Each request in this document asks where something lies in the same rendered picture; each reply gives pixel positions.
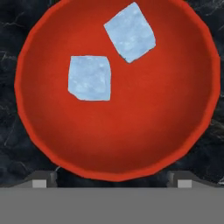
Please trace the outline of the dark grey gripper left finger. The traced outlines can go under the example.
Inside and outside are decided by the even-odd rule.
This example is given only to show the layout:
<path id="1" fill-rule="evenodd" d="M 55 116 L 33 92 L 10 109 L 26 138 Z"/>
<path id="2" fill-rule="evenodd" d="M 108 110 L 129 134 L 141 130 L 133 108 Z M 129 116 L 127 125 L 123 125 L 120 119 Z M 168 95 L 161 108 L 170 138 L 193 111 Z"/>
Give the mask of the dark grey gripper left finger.
<path id="1" fill-rule="evenodd" d="M 35 171 L 16 185 L 18 188 L 51 188 L 57 186 L 56 171 Z"/>

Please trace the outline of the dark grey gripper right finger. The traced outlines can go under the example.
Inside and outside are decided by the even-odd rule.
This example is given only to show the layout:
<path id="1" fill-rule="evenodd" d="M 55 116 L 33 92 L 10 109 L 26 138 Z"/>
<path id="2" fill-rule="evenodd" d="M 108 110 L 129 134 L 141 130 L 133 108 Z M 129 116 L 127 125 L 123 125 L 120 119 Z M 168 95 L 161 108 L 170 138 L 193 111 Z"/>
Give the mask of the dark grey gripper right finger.
<path id="1" fill-rule="evenodd" d="M 167 186 L 173 188 L 214 187 L 214 183 L 202 180 L 190 171 L 169 171 L 167 178 Z"/>

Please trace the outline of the red bowl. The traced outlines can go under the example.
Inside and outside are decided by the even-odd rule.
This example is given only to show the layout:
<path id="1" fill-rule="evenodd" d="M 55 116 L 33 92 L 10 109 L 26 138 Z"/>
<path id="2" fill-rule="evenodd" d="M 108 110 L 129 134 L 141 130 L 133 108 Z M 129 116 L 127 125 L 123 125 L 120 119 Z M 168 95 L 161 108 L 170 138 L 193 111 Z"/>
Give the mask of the red bowl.
<path id="1" fill-rule="evenodd" d="M 156 47 L 127 63 L 104 29 L 138 4 Z M 110 62 L 109 101 L 67 90 L 74 55 Z M 56 165 L 88 179 L 124 181 L 182 158 L 207 129 L 221 91 L 211 32 L 185 0 L 59 0 L 31 29 L 18 56 L 17 111 L 33 143 Z"/>

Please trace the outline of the pale blue ice cube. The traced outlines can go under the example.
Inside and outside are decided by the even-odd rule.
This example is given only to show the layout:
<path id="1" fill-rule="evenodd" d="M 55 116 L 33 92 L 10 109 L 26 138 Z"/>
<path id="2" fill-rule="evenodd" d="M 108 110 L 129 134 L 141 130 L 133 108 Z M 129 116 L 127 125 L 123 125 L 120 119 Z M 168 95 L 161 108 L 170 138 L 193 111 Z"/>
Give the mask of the pale blue ice cube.
<path id="1" fill-rule="evenodd" d="M 81 101 L 109 101 L 111 68 L 105 56 L 72 56 L 68 92 Z"/>
<path id="2" fill-rule="evenodd" d="M 117 52 L 128 63 L 156 46 L 154 32 L 136 2 L 119 11 L 104 28 Z"/>

